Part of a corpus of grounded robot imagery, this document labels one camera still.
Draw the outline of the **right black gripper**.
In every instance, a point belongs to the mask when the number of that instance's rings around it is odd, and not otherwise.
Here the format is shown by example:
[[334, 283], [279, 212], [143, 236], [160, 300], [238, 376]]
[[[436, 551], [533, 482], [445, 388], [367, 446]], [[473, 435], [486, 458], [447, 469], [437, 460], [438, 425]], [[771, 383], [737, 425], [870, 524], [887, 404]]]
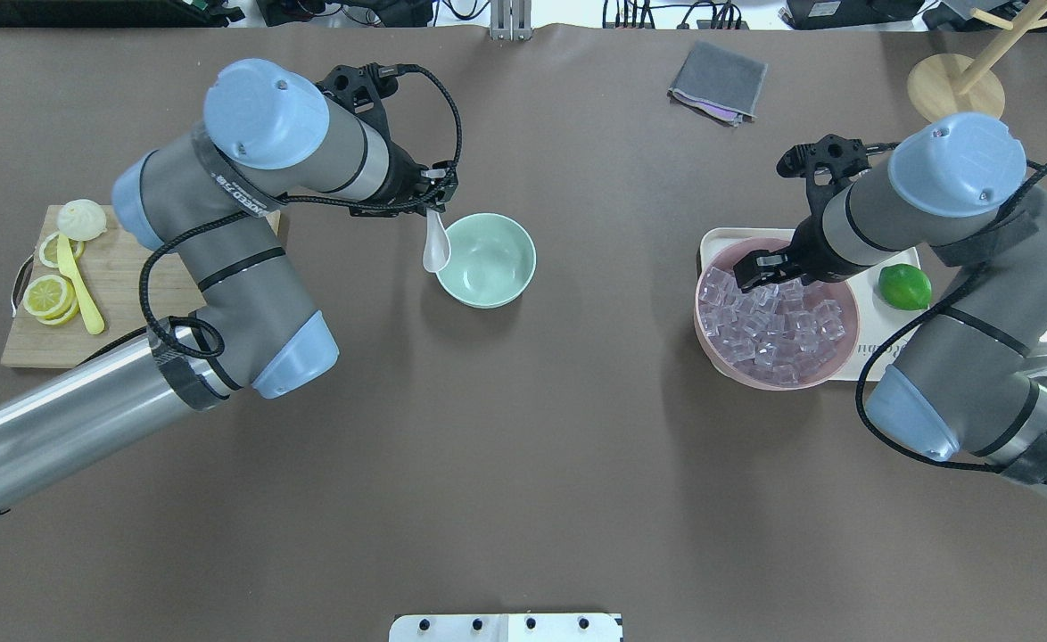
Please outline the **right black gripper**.
[[790, 244], [780, 251], [750, 251], [734, 265], [738, 289], [748, 293], [768, 284], [790, 280], [836, 282], [834, 253], [824, 233], [824, 216], [810, 216], [794, 231]]

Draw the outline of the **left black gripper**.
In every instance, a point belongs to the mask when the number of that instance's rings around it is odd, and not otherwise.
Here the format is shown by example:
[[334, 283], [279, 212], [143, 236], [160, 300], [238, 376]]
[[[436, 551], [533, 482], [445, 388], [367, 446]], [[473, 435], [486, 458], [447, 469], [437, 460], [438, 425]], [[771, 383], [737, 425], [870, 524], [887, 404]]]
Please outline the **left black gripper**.
[[398, 143], [389, 143], [388, 175], [377, 194], [350, 207], [353, 217], [396, 217], [445, 211], [458, 189], [458, 157], [425, 167]]

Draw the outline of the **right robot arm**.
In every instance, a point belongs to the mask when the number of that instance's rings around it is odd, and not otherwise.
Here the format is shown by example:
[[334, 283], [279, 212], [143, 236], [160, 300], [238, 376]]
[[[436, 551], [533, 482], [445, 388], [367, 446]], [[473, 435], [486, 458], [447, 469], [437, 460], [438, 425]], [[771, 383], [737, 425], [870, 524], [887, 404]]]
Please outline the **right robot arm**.
[[870, 355], [907, 340], [873, 391], [859, 375], [857, 416], [916, 462], [1047, 499], [1047, 385], [1024, 370], [1047, 330], [1047, 161], [961, 112], [898, 143], [797, 143], [777, 172], [804, 180], [810, 214], [785, 247], [737, 261], [739, 288], [836, 284], [927, 245], [956, 276]]

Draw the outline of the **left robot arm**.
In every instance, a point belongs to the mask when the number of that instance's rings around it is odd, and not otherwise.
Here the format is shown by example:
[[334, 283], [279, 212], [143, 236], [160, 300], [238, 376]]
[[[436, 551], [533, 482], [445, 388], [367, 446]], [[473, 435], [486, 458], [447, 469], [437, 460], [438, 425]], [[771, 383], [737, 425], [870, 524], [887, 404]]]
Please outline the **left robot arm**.
[[[311, 81], [266, 60], [231, 62], [190, 133], [116, 180], [103, 237], [79, 236], [77, 269], [106, 317], [84, 328], [82, 290], [28, 259], [0, 361], [54, 378], [0, 405], [0, 516], [59, 480], [250, 389], [274, 399], [339, 357], [284, 252], [284, 207], [425, 216], [453, 194], [459, 153], [426, 167], [392, 141], [383, 101], [413, 62], [339, 66]], [[71, 287], [34, 316], [44, 287]]]

